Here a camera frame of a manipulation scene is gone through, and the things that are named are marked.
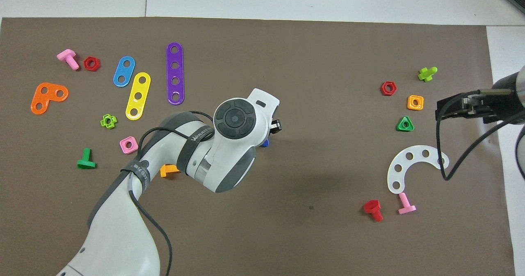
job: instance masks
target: red plastic bolt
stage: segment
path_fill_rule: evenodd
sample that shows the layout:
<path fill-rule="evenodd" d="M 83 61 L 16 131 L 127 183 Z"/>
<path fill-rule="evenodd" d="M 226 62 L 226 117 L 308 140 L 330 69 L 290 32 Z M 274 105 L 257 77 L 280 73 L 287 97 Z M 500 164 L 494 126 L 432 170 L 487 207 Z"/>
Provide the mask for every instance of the red plastic bolt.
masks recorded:
<path fill-rule="evenodd" d="M 401 203 L 403 204 L 403 208 L 398 210 L 399 214 L 406 214 L 407 212 L 416 210 L 415 206 L 410 205 L 409 200 L 407 199 L 406 194 L 404 192 L 399 193 L 399 198 L 401 199 Z"/>
<path fill-rule="evenodd" d="M 379 201 L 368 201 L 364 205 L 364 211 L 367 214 L 372 214 L 376 222 L 381 222 L 383 220 L 383 216 L 381 215 L 379 209 L 381 209 Z"/>
<path fill-rule="evenodd" d="M 381 93 L 384 96 L 391 96 L 397 91 L 397 87 L 393 81 L 385 81 L 383 85 L 381 85 Z"/>
<path fill-rule="evenodd" d="M 71 69 L 78 70 L 80 66 L 77 64 L 75 59 L 73 59 L 74 56 L 76 56 L 75 52 L 73 50 L 70 50 L 69 48 L 67 50 L 64 50 L 62 53 L 57 54 L 57 59 L 61 60 L 62 62 L 66 62 Z"/>
<path fill-rule="evenodd" d="M 100 68 L 100 60 L 94 56 L 88 56 L 84 60 L 84 69 L 89 71 L 96 71 Z"/>

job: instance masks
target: red hex nut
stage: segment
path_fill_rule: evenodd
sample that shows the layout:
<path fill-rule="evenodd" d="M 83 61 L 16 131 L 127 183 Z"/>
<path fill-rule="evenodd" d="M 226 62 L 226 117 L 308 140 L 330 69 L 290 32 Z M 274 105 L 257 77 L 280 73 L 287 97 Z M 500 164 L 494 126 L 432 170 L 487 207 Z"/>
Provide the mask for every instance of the red hex nut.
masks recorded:
<path fill-rule="evenodd" d="M 88 56 L 84 60 L 84 69 L 89 71 L 96 71 L 100 68 L 100 60 L 94 56 Z"/>
<path fill-rule="evenodd" d="M 383 85 L 381 85 L 381 93 L 384 96 L 391 96 L 397 91 L 397 87 L 393 81 L 385 81 Z"/>

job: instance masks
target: green plastic nut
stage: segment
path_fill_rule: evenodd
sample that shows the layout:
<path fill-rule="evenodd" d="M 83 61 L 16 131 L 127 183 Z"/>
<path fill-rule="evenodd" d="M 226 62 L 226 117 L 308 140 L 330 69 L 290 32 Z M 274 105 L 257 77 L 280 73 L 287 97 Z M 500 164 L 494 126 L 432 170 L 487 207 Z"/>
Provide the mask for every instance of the green plastic nut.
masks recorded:
<path fill-rule="evenodd" d="M 414 125 L 408 116 L 403 117 L 397 124 L 396 130 L 399 132 L 412 132 Z"/>
<path fill-rule="evenodd" d="M 115 123 L 117 123 L 116 117 L 111 116 L 110 114 L 104 115 L 102 117 L 102 120 L 100 121 L 100 125 L 109 130 L 111 130 L 112 128 L 115 128 Z"/>
<path fill-rule="evenodd" d="M 84 152 L 82 153 L 82 160 L 77 161 L 77 167 L 80 169 L 95 168 L 97 164 L 89 160 L 90 155 L 91 155 L 91 149 L 84 148 Z"/>
<path fill-rule="evenodd" d="M 430 69 L 423 68 L 420 70 L 420 74 L 418 75 L 420 80 L 425 80 L 425 82 L 429 82 L 432 80 L 432 75 L 437 72 L 437 67 L 432 67 Z"/>

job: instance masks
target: purple plastic strip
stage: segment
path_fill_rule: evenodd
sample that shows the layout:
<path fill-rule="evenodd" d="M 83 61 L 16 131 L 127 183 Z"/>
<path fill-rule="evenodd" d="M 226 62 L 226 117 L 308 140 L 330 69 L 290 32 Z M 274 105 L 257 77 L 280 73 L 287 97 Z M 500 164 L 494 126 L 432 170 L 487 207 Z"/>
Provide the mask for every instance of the purple plastic strip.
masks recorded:
<path fill-rule="evenodd" d="M 184 61 L 182 46 L 172 42 L 166 48 L 167 101 L 180 105 L 184 101 Z"/>

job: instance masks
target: robot control buttons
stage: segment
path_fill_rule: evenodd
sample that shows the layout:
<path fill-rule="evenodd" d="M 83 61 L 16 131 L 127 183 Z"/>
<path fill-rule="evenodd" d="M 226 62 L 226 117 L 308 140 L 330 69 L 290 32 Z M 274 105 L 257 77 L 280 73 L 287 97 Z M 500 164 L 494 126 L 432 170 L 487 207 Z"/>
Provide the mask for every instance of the robot control buttons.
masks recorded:
<path fill-rule="evenodd" d="M 219 106 L 214 121 L 221 135 L 229 139 L 240 139 L 253 130 L 255 110 L 246 100 L 228 100 Z"/>

